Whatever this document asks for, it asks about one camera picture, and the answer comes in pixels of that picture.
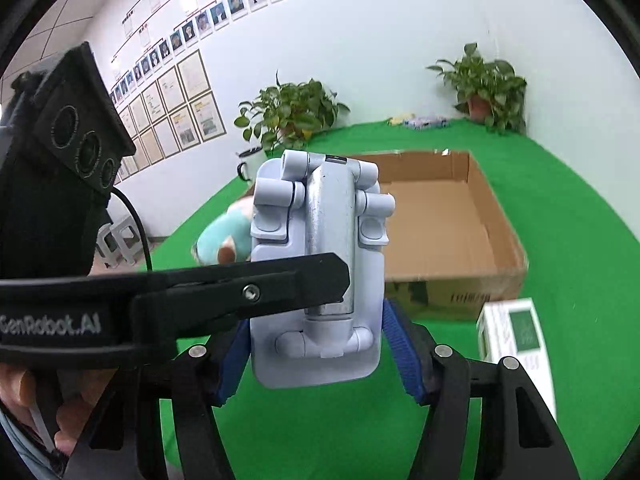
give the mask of white stool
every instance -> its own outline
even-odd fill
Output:
[[[98,238],[95,241],[95,248],[98,251],[101,261],[107,267],[117,267],[118,258],[122,256],[118,243],[111,234],[111,224],[105,224],[98,229]]]
[[[125,238],[125,234],[130,233],[132,236]],[[140,232],[133,221],[132,216],[125,216],[119,222],[115,222],[111,226],[111,234],[118,244],[120,253],[129,265],[136,263],[136,254],[142,251],[142,239]]]

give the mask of blue gripper pad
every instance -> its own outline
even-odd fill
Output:
[[[389,300],[382,307],[382,330],[398,367],[404,390],[418,404],[438,389],[431,349],[435,341],[424,327],[411,322],[402,308]]]
[[[226,400],[235,395],[242,379],[246,362],[251,353],[251,333],[249,320],[240,321],[234,330],[216,334],[216,342],[210,346],[211,359],[219,367],[218,380],[210,393],[216,399],[216,406],[223,406]]]

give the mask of green floor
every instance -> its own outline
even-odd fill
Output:
[[[424,132],[373,123],[318,137],[310,150],[444,148],[474,154],[527,250],[522,296],[533,297],[542,323],[558,423],[582,480],[601,480],[640,422],[640,244],[593,189],[523,137],[466,121]],[[192,266],[198,234],[244,189],[234,180],[209,200],[154,252],[156,268]],[[437,341],[478,356],[473,323],[425,324]],[[165,408],[166,450],[177,462]],[[404,480],[425,415],[404,393],[387,348],[370,377],[317,388],[267,390],[248,366],[238,394],[216,410],[238,480]],[[462,479],[473,478],[478,431],[474,402]]]

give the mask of yellow object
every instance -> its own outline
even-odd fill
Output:
[[[389,126],[398,126],[398,124],[402,124],[405,120],[407,119],[413,119],[415,117],[415,114],[404,114],[404,115],[398,115],[396,117],[391,117],[388,121],[387,124]]]

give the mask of black cable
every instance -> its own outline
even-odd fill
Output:
[[[142,226],[142,222],[140,221],[138,213],[134,209],[133,204],[129,201],[129,199],[117,187],[114,187],[111,192],[122,201],[122,203],[131,213],[131,216],[133,216],[133,221],[136,223],[136,227],[138,228],[138,232],[140,233],[140,241],[142,241],[142,251],[145,253],[146,270],[154,270],[153,265],[151,264],[151,253],[149,253],[149,244],[146,241],[145,228]]]

